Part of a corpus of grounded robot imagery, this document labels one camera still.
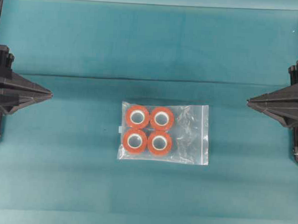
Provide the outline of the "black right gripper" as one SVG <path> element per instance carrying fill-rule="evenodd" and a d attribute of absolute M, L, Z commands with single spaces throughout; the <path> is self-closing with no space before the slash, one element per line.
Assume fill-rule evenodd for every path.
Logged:
<path fill-rule="evenodd" d="M 277 107 L 292 107 L 298 110 L 298 60 L 295 66 L 292 65 L 288 68 L 288 73 L 290 75 L 291 86 L 250 98 L 247 106 L 273 118 L 285 128 L 294 128 L 298 127 L 298 111 L 297 113 L 292 113 L 291 116 L 284 116 L 281 113 L 257 106 L 257 104 L 276 105 Z"/>

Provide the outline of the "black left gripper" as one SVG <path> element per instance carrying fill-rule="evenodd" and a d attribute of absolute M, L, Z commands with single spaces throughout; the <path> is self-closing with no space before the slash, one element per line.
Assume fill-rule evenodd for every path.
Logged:
<path fill-rule="evenodd" d="M 49 89 L 12 72 L 11 65 L 13 61 L 14 55 L 9 53 L 7 45 L 0 45 L 0 112 L 4 115 L 11 115 L 22 108 L 41 103 L 53 97 L 53 93 Z M 26 91 L 43 93 L 43 95 L 20 98 L 18 105 L 12 105 L 12 95 L 7 95 L 4 92 L 6 89 L 9 89 L 9 86 Z"/>

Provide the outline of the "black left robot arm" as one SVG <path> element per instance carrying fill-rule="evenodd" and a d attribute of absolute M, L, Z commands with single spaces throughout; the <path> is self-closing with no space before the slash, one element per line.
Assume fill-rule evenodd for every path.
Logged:
<path fill-rule="evenodd" d="M 19 109 L 53 97 L 53 93 L 12 71 L 14 55 L 6 45 L 0 45 L 0 137 L 2 118 Z"/>

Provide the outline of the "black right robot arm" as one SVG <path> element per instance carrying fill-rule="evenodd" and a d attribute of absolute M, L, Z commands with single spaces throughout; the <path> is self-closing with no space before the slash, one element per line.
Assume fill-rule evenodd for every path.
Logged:
<path fill-rule="evenodd" d="M 291 128 L 294 158 L 298 163 L 298 60 L 288 68 L 291 85 L 247 100 L 247 106 Z"/>

